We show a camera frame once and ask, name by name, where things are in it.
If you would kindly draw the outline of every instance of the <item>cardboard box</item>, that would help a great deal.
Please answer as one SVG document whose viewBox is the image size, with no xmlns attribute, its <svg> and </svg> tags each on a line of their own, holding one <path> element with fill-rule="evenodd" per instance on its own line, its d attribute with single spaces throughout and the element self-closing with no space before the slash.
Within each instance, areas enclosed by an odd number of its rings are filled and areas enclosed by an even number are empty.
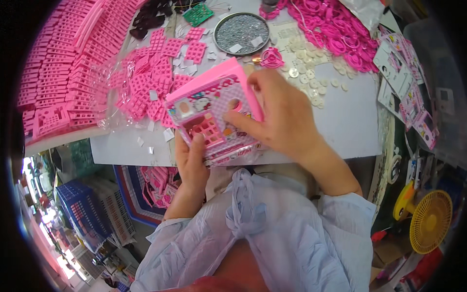
<svg viewBox="0 0 467 292">
<path fill-rule="evenodd" d="M 373 244 L 373 261 L 371 263 L 370 283 L 393 261 L 412 252 L 412 245 L 409 237 L 397 239 L 383 239 Z"/>
</svg>

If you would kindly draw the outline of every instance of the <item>light blue shirt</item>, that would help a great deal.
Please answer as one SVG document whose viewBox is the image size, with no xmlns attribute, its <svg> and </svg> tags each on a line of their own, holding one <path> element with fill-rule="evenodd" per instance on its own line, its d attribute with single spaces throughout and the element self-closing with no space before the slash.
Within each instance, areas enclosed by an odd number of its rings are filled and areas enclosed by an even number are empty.
<svg viewBox="0 0 467 292">
<path fill-rule="evenodd" d="M 132 292 L 179 288 L 211 276 L 246 238 L 270 291 L 368 291 L 375 205 L 355 193 L 316 207 L 291 187 L 245 169 L 193 218 L 170 219 L 151 246 Z"/>
</svg>

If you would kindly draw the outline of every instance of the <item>forearm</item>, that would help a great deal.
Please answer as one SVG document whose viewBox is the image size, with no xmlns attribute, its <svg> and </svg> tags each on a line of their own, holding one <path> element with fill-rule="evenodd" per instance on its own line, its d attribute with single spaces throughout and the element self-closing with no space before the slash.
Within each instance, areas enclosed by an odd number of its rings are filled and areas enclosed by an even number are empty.
<svg viewBox="0 0 467 292">
<path fill-rule="evenodd" d="M 354 192 L 362 196 L 360 184 L 348 165 L 318 134 L 318 140 L 307 154 L 296 160 L 308 170 L 328 196 Z"/>
<path fill-rule="evenodd" d="M 204 190 L 192 190 L 182 183 L 165 212 L 164 221 L 194 217 L 203 205 L 204 194 Z"/>
</svg>

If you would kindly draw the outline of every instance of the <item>worker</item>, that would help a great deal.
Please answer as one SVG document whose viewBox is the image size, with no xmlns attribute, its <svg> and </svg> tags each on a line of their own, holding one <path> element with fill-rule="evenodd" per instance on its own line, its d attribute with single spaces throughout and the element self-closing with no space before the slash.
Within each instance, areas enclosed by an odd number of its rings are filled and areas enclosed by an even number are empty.
<svg viewBox="0 0 467 292">
<path fill-rule="evenodd" d="M 304 167 L 324 195 L 315 206 L 293 179 L 239 169 L 203 204 L 204 138 L 194 136 L 188 148 L 177 133 L 182 184 L 147 237 L 131 291 L 368 291 L 375 205 L 319 134 L 305 94 L 274 70 L 255 71 L 248 83 L 264 122 L 236 111 L 224 119 Z"/>
</svg>

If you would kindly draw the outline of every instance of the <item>fan grille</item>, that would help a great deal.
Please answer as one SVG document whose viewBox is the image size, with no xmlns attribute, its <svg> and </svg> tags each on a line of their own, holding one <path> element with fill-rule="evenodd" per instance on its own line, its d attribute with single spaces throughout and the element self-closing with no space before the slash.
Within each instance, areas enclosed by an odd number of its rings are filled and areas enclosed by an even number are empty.
<svg viewBox="0 0 467 292">
<path fill-rule="evenodd" d="M 410 242 L 419 254 L 427 254 L 443 241 L 451 224 L 453 204 L 444 191 L 427 194 L 417 205 L 410 224 Z"/>
</svg>

